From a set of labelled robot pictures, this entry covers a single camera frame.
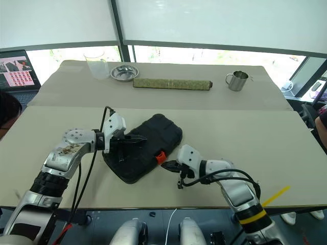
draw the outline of metal mug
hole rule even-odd
[[[227,78],[229,76],[232,76],[231,80],[227,82]],[[240,70],[234,71],[233,74],[227,74],[226,76],[226,83],[228,84],[228,88],[233,91],[241,91],[246,80],[249,78],[249,75],[245,72],[242,72]]]

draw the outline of glass cup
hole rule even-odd
[[[85,52],[84,57],[94,78],[102,80],[110,76],[109,65],[103,50],[92,49]]]

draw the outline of rolled mat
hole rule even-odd
[[[202,80],[134,78],[133,81],[133,87],[135,88],[166,88],[208,91],[212,86],[213,83],[211,81]]]

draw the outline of white tabletop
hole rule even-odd
[[[122,63],[110,62],[110,68]],[[147,109],[292,110],[262,66],[132,63],[140,78],[211,80],[210,91],[133,88],[132,82],[94,79],[85,61],[64,61],[41,87],[30,106]],[[228,73],[253,77],[240,92],[227,88]]]
[[[291,188],[271,207],[326,205],[327,156],[293,111],[119,109],[127,130],[162,113],[183,130],[183,141],[205,159],[225,158],[258,180],[264,201]],[[48,153],[69,128],[99,128],[103,108],[28,107],[0,141],[0,206],[16,206]],[[176,159],[178,149],[169,159]],[[91,154],[82,159],[84,180]],[[77,173],[61,208],[71,206]],[[161,167],[129,185],[96,157],[80,208],[227,207],[217,184],[177,189],[178,174]]]

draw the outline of laptop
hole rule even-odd
[[[23,110],[41,85],[25,50],[0,52],[0,90],[18,99]]]

